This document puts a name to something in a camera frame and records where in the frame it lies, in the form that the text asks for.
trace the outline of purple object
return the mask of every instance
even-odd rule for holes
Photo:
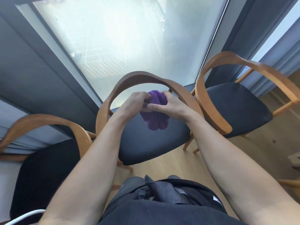
[[[165,95],[161,94],[157,90],[148,92],[151,95],[151,101],[149,103],[167,105],[168,101]],[[164,130],[168,127],[169,116],[161,112],[140,112],[142,118],[151,130]]]

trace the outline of gray pants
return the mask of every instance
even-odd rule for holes
[[[170,175],[168,178],[180,179],[176,175]],[[142,186],[142,185],[145,185],[145,184],[146,183],[145,183],[144,178],[136,177],[136,176],[128,178],[123,183],[123,185],[121,186],[121,188],[119,189],[117,194],[111,199],[110,203],[113,202],[114,200],[118,199],[119,197],[133,191],[134,189],[138,188],[139,186]]]

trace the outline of forearm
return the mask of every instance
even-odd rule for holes
[[[243,221],[261,224],[260,220],[264,220],[269,208],[281,208],[283,205],[292,206],[289,208],[291,211],[295,207],[300,209],[263,168],[221,136],[200,115],[189,115],[187,125],[213,179]]]
[[[40,225],[96,224],[113,182],[125,122],[110,118],[95,142],[78,162],[43,215]]]

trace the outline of person's right arm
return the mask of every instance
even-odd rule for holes
[[[249,225],[299,224],[300,205],[253,159],[169,92],[148,109],[186,122],[210,174],[238,217]]]

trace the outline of wooden floor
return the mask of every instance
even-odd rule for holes
[[[280,107],[280,103],[269,94],[262,97],[261,100],[271,111]],[[300,173],[291,168],[287,156],[300,150],[299,133],[300,119],[288,110],[245,137],[237,136],[229,140],[247,153],[275,179],[295,179],[300,176]],[[201,154],[194,155],[192,153],[192,150],[196,148],[196,142],[193,141],[186,152],[182,150],[181,146],[155,159],[133,165],[133,172],[117,168],[114,183],[121,184],[131,176],[144,177],[148,174],[153,180],[160,180],[174,174],[180,178],[199,182],[212,189],[222,200],[228,214],[236,217],[210,176]],[[296,199],[292,191],[289,189],[287,191]],[[116,192],[111,192],[108,202]]]

